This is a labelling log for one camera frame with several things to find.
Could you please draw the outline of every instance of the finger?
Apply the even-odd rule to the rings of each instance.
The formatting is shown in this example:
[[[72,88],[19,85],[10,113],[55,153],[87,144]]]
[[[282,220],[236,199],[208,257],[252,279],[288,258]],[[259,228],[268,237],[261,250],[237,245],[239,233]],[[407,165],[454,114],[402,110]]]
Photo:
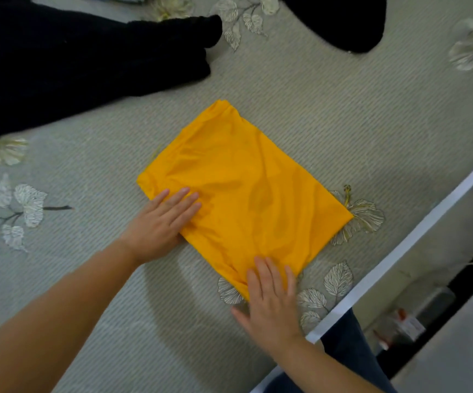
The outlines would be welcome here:
[[[294,297],[297,292],[297,279],[288,265],[285,266],[285,270],[287,276],[287,296]]]
[[[260,285],[262,286],[262,297],[271,297],[275,294],[273,288],[273,277],[271,276],[271,271],[267,267],[266,262],[260,258],[255,258],[256,270],[259,272]]]
[[[234,306],[231,307],[231,314],[233,314],[233,317],[235,317],[235,319],[242,326],[242,328],[244,328],[245,331],[249,335],[251,335],[251,318],[247,314],[242,313]]]
[[[173,194],[165,203],[160,204],[160,206],[156,209],[158,215],[164,215],[167,211],[182,201],[182,198],[184,198],[188,192],[189,188],[183,187],[178,192]]]
[[[200,210],[202,203],[195,203],[191,205],[186,211],[182,212],[169,226],[177,233],[194,217]]]
[[[178,218],[184,211],[186,211],[191,205],[198,199],[198,193],[193,193],[191,196],[184,198],[177,205],[171,208],[168,212],[164,214],[164,218],[168,221],[169,224],[172,224],[173,221]]]
[[[262,287],[260,280],[252,269],[246,273],[247,289],[249,290],[249,304],[253,305],[262,301]]]
[[[266,265],[271,272],[271,277],[273,279],[273,289],[275,291],[275,294],[279,297],[284,294],[282,276],[280,275],[279,268],[275,266],[271,258],[266,258]]]
[[[163,191],[161,191],[160,193],[158,193],[154,199],[152,199],[151,201],[149,201],[145,206],[144,208],[142,208],[142,213],[148,213],[148,212],[151,212],[151,211],[154,211],[155,209],[158,208],[158,206],[160,205],[160,203],[162,202],[163,199],[165,199],[167,197],[167,195],[169,194],[169,189],[164,189]]]

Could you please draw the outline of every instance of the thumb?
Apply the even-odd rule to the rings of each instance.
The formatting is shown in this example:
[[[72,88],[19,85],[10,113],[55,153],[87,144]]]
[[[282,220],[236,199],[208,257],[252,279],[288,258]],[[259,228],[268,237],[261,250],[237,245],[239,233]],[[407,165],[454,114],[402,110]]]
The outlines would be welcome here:
[[[251,319],[247,314],[242,313],[236,307],[231,308],[231,314],[238,321],[238,323],[246,330],[246,332],[251,335]]]

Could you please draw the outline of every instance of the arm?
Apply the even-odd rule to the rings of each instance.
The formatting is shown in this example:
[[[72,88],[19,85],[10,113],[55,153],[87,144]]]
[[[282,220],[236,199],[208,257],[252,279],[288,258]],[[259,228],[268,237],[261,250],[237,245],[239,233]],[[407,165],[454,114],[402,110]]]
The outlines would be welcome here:
[[[247,271],[250,315],[231,311],[250,337],[305,393],[382,393],[326,353],[306,341],[298,326],[296,279],[286,267],[282,278],[271,259],[255,258],[256,270]]]
[[[179,243],[179,230],[200,208],[182,189],[163,191],[121,237],[93,255],[0,327],[0,393],[51,391],[102,313],[141,264]]]

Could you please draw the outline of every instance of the folded yellow fabric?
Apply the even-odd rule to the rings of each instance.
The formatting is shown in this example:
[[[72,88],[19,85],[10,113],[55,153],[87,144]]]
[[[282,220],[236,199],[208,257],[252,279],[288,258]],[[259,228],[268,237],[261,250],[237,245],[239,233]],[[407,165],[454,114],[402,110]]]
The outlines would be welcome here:
[[[202,208],[181,234],[247,300],[255,256],[298,275],[352,218],[225,100],[184,128],[137,182],[149,198],[167,188],[199,192]]]

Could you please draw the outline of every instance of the jeans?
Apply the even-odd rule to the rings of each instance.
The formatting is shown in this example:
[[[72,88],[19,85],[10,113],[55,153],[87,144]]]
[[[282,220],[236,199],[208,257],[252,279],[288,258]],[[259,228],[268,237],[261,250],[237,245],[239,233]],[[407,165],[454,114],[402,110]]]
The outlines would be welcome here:
[[[325,352],[339,363],[385,393],[397,393],[378,365],[352,310],[345,313],[320,340]],[[302,390],[286,374],[281,374],[264,393],[302,393]]]

